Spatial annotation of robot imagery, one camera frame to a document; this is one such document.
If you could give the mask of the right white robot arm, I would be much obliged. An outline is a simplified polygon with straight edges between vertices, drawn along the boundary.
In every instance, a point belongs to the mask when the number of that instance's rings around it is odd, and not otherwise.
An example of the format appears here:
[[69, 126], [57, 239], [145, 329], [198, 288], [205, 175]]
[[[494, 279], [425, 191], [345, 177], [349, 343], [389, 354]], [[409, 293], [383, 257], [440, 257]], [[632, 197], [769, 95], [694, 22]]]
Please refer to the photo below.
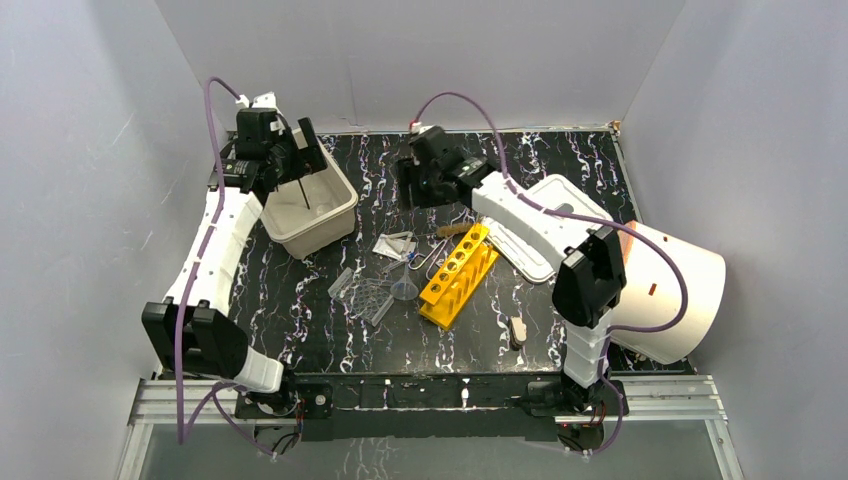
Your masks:
[[565, 405], [590, 413], [603, 399], [612, 309], [626, 285], [619, 238], [609, 220], [531, 206], [526, 190], [491, 160], [465, 154], [439, 126], [415, 125], [412, 155], [397, 164], [404, 208], [460, 203], [498, 222], [556, 273], [552, 302], [567, 322]]

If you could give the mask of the black wire ring stand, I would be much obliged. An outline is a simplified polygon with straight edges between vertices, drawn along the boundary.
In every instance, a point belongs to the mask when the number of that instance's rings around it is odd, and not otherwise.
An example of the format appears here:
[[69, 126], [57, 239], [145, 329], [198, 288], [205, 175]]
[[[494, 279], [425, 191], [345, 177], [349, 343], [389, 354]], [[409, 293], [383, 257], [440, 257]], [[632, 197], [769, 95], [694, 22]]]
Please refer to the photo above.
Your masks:
[[311, 202], [310, 202], [309, 197], [306, 193], [306, 189], [305, 189], [305, 186], [304, 186], [304, 183], [303, 183], [303, 177], [297, 179], [297, 184], [298, 184], [302, 199], [304, 201], [304, 204], [306, 206], [306, 209], [311, 210], [311, 208], [312, 208]]

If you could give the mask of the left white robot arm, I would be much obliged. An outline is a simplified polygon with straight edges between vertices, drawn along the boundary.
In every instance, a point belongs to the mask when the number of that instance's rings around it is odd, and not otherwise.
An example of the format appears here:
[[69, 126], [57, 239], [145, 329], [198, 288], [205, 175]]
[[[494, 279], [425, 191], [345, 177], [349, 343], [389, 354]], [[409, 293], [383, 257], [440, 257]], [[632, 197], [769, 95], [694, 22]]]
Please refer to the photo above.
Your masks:
[[216, 150], [202, 220], [184, 265], [163, 300], [145, 305], [141, 322], [157, 357], [175, 372], [230, 380], [260, 393], [275, 416], [294, 411], [297, 387], [284, 366], [250, 346], [229, 318], [242, 251], [270, 194], [326, 169], [308, 117], [292, 128], [275, 108], [236, 115], [233, 138]]

